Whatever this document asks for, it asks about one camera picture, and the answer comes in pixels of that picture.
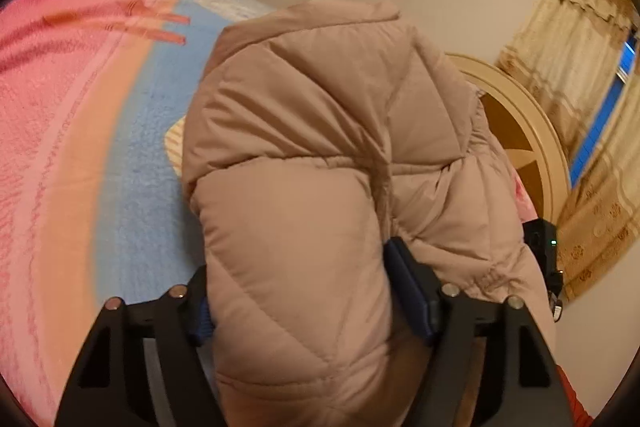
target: puffer jacket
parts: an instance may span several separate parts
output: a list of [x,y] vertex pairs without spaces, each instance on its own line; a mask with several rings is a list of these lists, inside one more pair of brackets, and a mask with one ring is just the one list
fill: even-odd
[[226,28],[183,154],[231,427],[399,425],[429,350],[392,300],[394,235],[469,296],[522,296],[553,346],[478,90],[392,4],[312,1]]

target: multicolored bedspread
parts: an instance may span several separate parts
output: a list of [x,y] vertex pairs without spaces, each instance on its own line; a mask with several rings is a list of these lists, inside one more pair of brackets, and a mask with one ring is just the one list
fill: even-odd
[[0,12],[0,373],[41,427],[102,302],[203,263],[164,134],[247,0],[15,0]]

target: patterned curtain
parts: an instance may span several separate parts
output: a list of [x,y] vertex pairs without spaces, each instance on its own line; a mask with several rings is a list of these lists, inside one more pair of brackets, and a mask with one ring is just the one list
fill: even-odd
[[570,299],[587,291],[640,231],[640,68],[604,130],[558,224],[559,267]]
[[497,66],[538,101],[572,162],[613,81],[632,24],[630,0],[536,0]]

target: brown curtain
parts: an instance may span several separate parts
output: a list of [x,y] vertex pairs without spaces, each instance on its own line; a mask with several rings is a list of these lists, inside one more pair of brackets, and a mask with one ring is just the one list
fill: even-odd
[[570,299],[587,291],[640,230],[640,69],[623,89],[602,139],[558,222],[559,267]]
[[616,74],[633,13],[630,0],[536,0],[500,53],[497,66],[542,106],[569,163]]

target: metal pin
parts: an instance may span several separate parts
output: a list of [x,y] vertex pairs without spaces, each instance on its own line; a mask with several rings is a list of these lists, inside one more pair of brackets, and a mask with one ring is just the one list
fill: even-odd
[[169,289],[169,295],[171,295],[174,299],[182,299],[185,295],[187,295],[187,286],[185,286],[184,284],[171,286],[171,288]]
[[111,312],[116,311],[120,306],[122,306],[122,299],[120,297],[111,297],[104,303],[104,307]]
[[460,295],[460,288],[451,282],[442,285],[442,293],[447,297],[457,297]]
[[509,295],[507,297],[507,304],[514,310],[521,310],[524,308],[524,301],[517,295]]

